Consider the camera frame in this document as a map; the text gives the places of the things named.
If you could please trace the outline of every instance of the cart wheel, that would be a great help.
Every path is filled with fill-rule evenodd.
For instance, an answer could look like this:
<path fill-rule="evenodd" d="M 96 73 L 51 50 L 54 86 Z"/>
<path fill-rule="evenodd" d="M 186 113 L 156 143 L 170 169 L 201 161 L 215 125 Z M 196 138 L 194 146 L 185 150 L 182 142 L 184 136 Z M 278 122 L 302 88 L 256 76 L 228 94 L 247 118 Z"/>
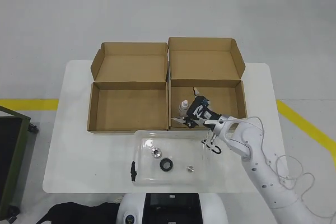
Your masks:
<path fill-rule="evenodd" d="M 33 134 L 37 134 L 39 132 L 39 129 L 37 128 L 37 126 L 31 123 L 29 124 L 29 127 L 27 128 L 27 130 Z"/>
<path fill-rule="evenodd" d="M 20 214 L 20 209 L 16 206 L 9 206 L 9 208 L 7 209 L 7 217 L 9 217 L 7 219 L 7 221 L 12 224 L 13 222 L 15 222 L 16 220 L 16 216 Z"/>

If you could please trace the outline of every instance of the bottle cap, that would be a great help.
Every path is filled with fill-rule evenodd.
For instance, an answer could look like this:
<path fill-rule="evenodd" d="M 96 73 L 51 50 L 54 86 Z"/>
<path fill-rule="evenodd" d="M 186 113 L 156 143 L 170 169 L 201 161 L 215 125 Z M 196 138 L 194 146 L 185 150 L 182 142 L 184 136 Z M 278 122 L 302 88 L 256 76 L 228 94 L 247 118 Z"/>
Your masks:
<path fill-rule="evenodd" d="M 187 106 L 188 106 L 188 100 L 184 100 L 184 101 L 181 103 L 181 105 L 182 105 L 183 107 L 187 107 Z"/>

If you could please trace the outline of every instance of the robotic arm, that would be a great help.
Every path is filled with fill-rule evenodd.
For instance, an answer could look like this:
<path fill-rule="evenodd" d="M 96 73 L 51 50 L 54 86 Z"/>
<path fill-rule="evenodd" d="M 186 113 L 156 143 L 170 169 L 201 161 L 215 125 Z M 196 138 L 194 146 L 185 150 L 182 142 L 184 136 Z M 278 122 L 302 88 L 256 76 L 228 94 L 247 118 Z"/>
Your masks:
<path fill-rule="evenodd" d="M 210 144 L 216 137 L 224 141 L 230 150 L 241 156 L 242 165 L 258 192 L 263 196 L 278 224 L 318 224 L 292 189 L 293 180 L 288 178 L 288 170 L 273 150 L 263 147 L 264 129 L 257 117 L 236 119 L 219 115 L 209 109 L 209 101 L 204 96 L 196 96 L 188 109 L 187 117 L 181 123 L 193 128 L 204 125 L 213 132 Z M 260 121 L 261 127 L 254 122 Z M 229 138 L 232 125 L 237 127 Z"/>

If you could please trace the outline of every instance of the white cable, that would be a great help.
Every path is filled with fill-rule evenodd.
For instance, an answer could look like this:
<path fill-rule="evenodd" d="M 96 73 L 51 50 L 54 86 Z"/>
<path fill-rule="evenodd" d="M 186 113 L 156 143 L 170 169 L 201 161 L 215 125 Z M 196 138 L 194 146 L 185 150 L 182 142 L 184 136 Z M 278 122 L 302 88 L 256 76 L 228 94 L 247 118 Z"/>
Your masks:
<path fill-rule="evenodd" d="M 241 121 L 241 120 L 248 120 L 248 119 L 251 119 L 251 118 L 258 119 L 258 120 L 260 121 L 261 125 L 262 125 L 262 128 L 259 128 L 258 126 L 256 126 L 255 124 L 251 124 L 250 122 L 242 122 L 242 121 Z M 264 143 L 264 136 L 265 136 L 264 124 L 263 124 L 262 120 L 261 120 L 258 116 L 251 116 L 251 117 L 248 117 L 248 118 L 241 118 L 241 119 L 229 119 L 229 118 L 228 118 L 227 120 L 216 120 L 216 121 L 219 121 L 219 122 L 231 122 L 231 121 L 237 121 L 237 122 L 240 122 L 240 123 L 248 123 L 248 124 L 250 124 L 250 125 L 255 126 L 255 127 L 258 128 L 259 130 L 261 130 L 261 131 L 263 132 L 263 136 L 262 136 L 262 143 L 261 143 L 261 145 L 260 145 L 260 149 L 261 149 L 261 151 L 262 151 L 262 153 L 263 153 L 263 156 L 264 156 L 264 158 L 265 158 L 265 163 L 266 163 L 266 164 L 270 167 L 270 169 L 276 174 L 276 176 L 277 176 L 279 182 L 281 183 L 281 185 L 282 185 L 284 188 L 286 188 L 287 190 L 294 190 L 297 181 L 298 181 L 301 177 L 303 177 L 303 176 L 305 176 L 305 175 L 310 175 L 310 176 L 312 176 L 312 183 L 311 183 L 311 185 L 310 185 L 310 186 L 309 186 L 309 187 L 308 187 L 308 188 L 301 194 L 300 199 L 301 199 L 301 201 L 303 202 L 303 205 L 306 207 L 306 209 L 307 209 L 311 214 L 313 214 L 314 216 L 319 217 L 319 218 L 330 219 L 330 224 L 332 223 L 333 219 L 334 219 L 335 216 L 336 216 L 336 211 L 335 211 L 331 216 L 320 216 L 320 215 L 314 213 L 314 212 L 313 212 L 313 211 L 306 205 L 306 203 L 304 202 L 304 195 L 305 195 L 311 188 L 313 188 L 313 186 L 315 185 L 315 176 L 314 176 L 312 173 L 310 173 L 310 172 L 304 172 L 304 166 L 302 165 L 302 163 L 301 163 L 297 158 L 295 158 L 295 157 L 293 157 L 293 156 L 289 156 L 289 155 L 282 155 L 282 156 L 279 156 L 279 157 L 276 159 L 276 161 L 275 161 L 275 163 L 276 163 L 276 171 L 271 167 L 271 161 L 267 158 L 267 156 L 265 155 L 265 152 L 264 152 L 264 150 L 263 150 L 263 143 Z M 289 158 L 292 158 L 292 159 L 294 159 L 295 161 L 297 161 L 297 162 L 300 164 L 300 166 L 301 166 L 301 172 L 300 172 L 300 174 L 299 174 L 297 177 L 295 177 L 295 178 L 290 178 L 290 177 L 288 177 L 288 176 L 281 176 L 281 175 L 279 174 L 279 172 L 278 172 L 278 161 L 279 161 L 282 157 L 286 157 L 286 158 L 289 157 Z M 288 186 L 285 185 L 284 180 L 291 180 L 291 181 L 293 181 L 293 186 L 289 188 Z"/>

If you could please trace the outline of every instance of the plastic bottle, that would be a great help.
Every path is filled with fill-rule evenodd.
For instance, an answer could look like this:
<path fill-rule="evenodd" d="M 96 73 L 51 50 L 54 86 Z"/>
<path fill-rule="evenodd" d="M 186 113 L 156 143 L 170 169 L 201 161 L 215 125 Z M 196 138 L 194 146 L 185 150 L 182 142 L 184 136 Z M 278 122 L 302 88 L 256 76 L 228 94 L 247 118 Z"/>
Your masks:
<path fill-rule="evenodd" d="M 186 112 L 188 111 L 189 103 L 188 100 L 184 100 L 179 105 L 179 114 L 180 116 L 184 117 L 187 116 Z"/>

